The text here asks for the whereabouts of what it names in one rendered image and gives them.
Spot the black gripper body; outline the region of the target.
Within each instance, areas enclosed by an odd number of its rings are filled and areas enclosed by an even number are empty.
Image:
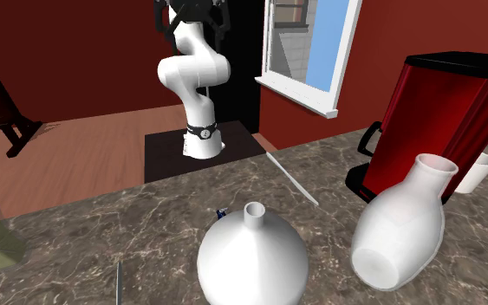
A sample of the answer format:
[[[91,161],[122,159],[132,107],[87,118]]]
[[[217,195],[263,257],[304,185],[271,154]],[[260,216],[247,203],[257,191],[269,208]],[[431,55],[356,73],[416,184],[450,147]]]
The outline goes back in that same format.
[[[179,11],[183,6],[188,9],[199,7],[202,11],[210,11],[212,7],[219,6],[222,0],[172,0],[172,8]]]

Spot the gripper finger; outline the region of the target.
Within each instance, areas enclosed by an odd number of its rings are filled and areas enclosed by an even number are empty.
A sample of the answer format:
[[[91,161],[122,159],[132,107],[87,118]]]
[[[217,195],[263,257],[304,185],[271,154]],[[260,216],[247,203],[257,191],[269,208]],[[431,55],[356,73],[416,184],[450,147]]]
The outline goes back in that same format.
[[[168,7],[176,13],[176,16],[166,27],[163,23],[163,9]],[[153,10],[155,16],[155,29],[163,33],[169,42],[175,42],[174,31],[183,21],[184,0],[153,0]]]
[[[231,29],[230,11],[227,0],[213,0],[213,6],[221,11],[222,22],[218,25],[210,16],[208,16],[207,22],[214,30],[215,39],[222,41],[224,34]]]

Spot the white framed window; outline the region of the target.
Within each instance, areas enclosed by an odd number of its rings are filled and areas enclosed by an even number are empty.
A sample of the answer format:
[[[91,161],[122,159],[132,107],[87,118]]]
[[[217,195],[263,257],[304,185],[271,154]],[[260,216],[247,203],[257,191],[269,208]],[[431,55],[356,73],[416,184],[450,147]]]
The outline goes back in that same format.
[[[363,0],[265,0],[256,81],[327,119],[338,114]]]

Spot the dark robot stand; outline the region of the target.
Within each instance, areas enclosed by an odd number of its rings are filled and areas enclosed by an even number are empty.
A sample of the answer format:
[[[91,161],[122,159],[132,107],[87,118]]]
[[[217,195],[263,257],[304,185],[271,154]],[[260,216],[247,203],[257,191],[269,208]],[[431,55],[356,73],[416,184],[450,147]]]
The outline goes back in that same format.
[[[225,149],[211,159],[193,159],[183,155],[184,129],[146,135],[144,183],[266,153],[238,120],[221,123],[220,132]]]

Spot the white thin stick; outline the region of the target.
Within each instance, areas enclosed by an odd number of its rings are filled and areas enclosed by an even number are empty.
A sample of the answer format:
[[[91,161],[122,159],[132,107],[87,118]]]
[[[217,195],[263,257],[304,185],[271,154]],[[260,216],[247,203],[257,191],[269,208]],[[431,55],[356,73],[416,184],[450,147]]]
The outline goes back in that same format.
[[[274,165],[276,165],[285,174],[285,176],[290,180],[290,182],[298,189],[298,191],[302,195],[304,195],[314,205],[319,206],[318,201],[315,198],[313,198],[313,196],[311,196],[310,193],[295,178],[293,178],[290,175],[290,173],[274,158],[274,156],[270,152],[267,152],[266,156]]]

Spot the red coffee maker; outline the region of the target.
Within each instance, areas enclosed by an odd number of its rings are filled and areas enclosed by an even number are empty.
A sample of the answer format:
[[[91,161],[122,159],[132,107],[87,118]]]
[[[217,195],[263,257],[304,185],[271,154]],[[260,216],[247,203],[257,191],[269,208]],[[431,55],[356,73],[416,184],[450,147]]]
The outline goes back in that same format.
[[[346,186],[365,202],[403,180],[420,153],[442,156],[459,171],[447,201],[488,145],[488,54],[410,55],[383,120],[361,137],[370,161],[348,171]]]

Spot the white round narrow-neck vase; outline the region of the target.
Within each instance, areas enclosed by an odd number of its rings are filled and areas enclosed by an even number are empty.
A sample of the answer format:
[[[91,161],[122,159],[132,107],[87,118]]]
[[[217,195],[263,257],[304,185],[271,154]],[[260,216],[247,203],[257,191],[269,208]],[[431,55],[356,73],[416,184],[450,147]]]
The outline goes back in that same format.
[[[197,272],[210,305],[299,305],[309,259],[304,241],[287,221],[249,202],[205,233]]]

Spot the grey thin utensil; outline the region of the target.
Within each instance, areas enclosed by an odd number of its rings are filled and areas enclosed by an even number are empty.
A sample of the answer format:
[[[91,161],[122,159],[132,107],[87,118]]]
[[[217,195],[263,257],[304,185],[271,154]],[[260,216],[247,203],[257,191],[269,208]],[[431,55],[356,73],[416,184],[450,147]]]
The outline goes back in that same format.
[[[122,261],[119,261],[116,265],[116,297],[115,297],[115,305],[122,304]]]

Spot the white wide-mouth vase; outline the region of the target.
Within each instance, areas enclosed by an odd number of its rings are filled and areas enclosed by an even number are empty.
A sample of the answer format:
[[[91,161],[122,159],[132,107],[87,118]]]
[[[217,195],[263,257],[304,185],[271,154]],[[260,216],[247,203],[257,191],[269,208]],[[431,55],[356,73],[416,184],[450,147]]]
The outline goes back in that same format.
[[[396,290],[433,260],[445,229],[441,196],[458,171],[449,159],[421,153],[401,182],[363,210],[352,237],[350,262],[368,286]]]

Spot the white cup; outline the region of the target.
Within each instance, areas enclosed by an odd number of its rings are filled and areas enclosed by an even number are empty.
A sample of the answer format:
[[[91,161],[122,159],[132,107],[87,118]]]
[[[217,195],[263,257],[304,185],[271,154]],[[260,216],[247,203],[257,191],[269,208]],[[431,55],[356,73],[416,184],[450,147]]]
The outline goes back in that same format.
[[[488,175],[488,154],[482,152],[456,188],[456,193],[469,194]]]

